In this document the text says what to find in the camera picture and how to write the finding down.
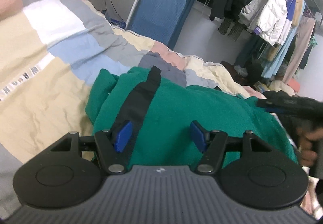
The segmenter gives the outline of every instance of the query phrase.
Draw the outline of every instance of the black strap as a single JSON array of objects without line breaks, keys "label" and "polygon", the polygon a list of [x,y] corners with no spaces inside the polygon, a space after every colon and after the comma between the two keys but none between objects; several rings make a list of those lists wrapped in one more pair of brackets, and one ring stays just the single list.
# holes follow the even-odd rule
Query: black strap
[{"label": "black strap", "polygon": [[129,93],[111,127],[111,131],[113,132],[125,120],[130,120],[133,124],[132,136],[125,149],[120,154],[125,162],[129,162],[131,158],[138,133],[143,125],[143,120],[146,116],[150,103],[160,86],[160,82],[162,80],[160,73],[161,70],[156,66],[151,68],[148,73],[147,80],[145,82],[140,82]]}]

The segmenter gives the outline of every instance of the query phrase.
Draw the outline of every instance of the patchwork bedspread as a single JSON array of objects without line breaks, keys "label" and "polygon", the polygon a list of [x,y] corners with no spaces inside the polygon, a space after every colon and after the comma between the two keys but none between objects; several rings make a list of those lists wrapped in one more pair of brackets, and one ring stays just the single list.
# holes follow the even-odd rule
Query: patchwork bedspread
[{"label": "patchwork bedspread", "polygon": [[17,168],[69,131],[91,135],[86,105],[101,68],[162,70],[181,86],[249,93],[220,64],[113,27],[86,0],[0,0],[0,217],[19,206]]}]

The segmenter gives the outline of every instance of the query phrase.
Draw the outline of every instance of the human hand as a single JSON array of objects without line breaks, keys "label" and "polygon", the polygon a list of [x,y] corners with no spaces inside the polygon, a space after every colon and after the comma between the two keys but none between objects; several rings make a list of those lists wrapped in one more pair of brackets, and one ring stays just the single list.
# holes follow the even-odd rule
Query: human hand
[{"label": "human hand", "polygon": [[301,153],[301,166],[311,167],[318,158],[317,153],[312,151],[312,142],[323,139],[323,128],[318,128],[313,132],[304,131],[302,128],[297,128],[298,151]]}]

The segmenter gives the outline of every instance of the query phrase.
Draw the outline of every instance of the green garment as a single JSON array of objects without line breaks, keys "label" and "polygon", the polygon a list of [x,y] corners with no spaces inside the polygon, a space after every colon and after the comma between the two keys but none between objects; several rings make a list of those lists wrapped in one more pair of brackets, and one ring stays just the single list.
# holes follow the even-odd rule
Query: green garment
[{"label": "green garment", "polygon": [[[112,126],[126,97],[146,81],[148,72],[134,67],[118,77],[101,69],[85,108],[93,133]],[[297,162],[285,131],[271,114],[255,106],[256,101],[255,97],[244,100],[201,86],[183,88],[162,78],[138,134],[130,166],[196,165],[202,154],[190,139],[193,120],[206,130],[219,129],[229,136],[242,137],[245,130],[253,130]],[[227,153],[224,166],[238,158],[238,152]]]}]

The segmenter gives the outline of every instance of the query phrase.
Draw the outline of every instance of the purple cuff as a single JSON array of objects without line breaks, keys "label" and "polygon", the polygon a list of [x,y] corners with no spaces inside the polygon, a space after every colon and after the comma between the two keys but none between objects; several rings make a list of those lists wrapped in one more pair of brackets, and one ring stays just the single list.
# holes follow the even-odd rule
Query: purple cuff
[{"label": "purple cuff", "polygon": [[254,33],[255,33],[256,35],[259,35],[260,33],[262,33],[261,28],[260,28],[259,26],[257,26],[257,27],[255,28],[255,30],[254,30]]}]

